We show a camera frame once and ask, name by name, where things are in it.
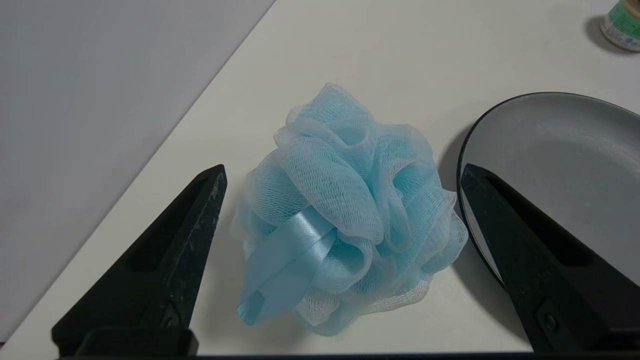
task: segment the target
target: white table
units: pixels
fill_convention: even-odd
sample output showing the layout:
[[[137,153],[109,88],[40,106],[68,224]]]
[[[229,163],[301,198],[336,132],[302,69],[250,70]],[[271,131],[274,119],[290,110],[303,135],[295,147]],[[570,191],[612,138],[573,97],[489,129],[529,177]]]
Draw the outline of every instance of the white table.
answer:
[[[597,30],[596,17],[613,3],[276,2],[0,357],[56,357],[56,321],[199,171],[218,163],[228,190],[191,321],[200,354],[530,350],[471,246],[435,276],[422,302],[363,316],[336,337],[307,333],[289,316],[249,328],[235,316],[244,260],[230,218],[243,177],[275,148],[271,135],[287,112],[326,82],[343,86],[378,121],[418,128],[450,189],[461,137],[504,99],[575,92],[640,113],[640,56],[616,50]]]

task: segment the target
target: gray wall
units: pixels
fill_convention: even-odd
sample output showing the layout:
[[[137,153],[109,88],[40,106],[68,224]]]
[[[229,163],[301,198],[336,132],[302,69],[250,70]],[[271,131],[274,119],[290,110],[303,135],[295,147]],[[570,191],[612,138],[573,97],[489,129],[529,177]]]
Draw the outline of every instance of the gray wall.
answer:
[[[0,2],[0,341],[271,3]]]

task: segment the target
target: blue satin ribbon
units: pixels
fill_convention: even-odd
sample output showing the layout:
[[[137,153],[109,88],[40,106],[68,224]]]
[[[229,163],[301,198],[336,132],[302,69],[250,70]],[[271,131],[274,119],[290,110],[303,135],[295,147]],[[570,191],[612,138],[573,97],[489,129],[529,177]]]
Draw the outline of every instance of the blue satin ribbon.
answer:
[[[336,240],[336,228],[312,206],[273,231],[247,260],[238,316],[253,325],[298,305]]]

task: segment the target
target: gray plate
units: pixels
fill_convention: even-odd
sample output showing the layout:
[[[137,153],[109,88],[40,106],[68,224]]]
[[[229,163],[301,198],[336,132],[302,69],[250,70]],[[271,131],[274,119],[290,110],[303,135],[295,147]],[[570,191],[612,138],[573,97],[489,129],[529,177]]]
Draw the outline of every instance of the gray plate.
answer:
[[[460,186],[467,163],[501,177],[640,284],[639,115],[581,95],[537,93],[502,102],[476,122],[458,160],[460,208],[502,282]]]

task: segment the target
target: label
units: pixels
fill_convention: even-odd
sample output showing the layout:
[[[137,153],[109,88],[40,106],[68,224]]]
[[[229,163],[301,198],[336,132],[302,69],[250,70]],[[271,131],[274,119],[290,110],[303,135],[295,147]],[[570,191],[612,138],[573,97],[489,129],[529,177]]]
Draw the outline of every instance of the label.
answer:
[[[612,43],[632,51],[640,51],[640,19],[625,8],[624,0],[602,19],[602,33]]]

